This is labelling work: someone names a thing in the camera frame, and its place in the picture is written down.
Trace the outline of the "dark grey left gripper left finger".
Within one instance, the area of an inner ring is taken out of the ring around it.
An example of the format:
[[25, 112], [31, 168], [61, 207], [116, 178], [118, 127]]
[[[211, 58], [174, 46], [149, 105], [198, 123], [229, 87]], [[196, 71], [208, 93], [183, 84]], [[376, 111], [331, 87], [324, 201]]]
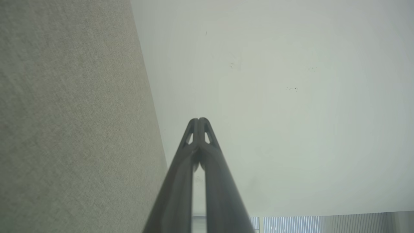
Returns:
[[189, 121], [149, 214], [144, 233], [190, 233], [193, 174], [198, 168], [198, 119]]

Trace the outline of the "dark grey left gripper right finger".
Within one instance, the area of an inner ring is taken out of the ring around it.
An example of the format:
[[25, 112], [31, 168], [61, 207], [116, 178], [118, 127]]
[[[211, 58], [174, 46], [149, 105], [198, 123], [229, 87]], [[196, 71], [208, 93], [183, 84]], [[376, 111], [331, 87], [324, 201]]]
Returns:
[[199, 149], [205, 172], [206, 217], [209, 233], [253, 233], [250, 218], [213, 128], [199, 119]]

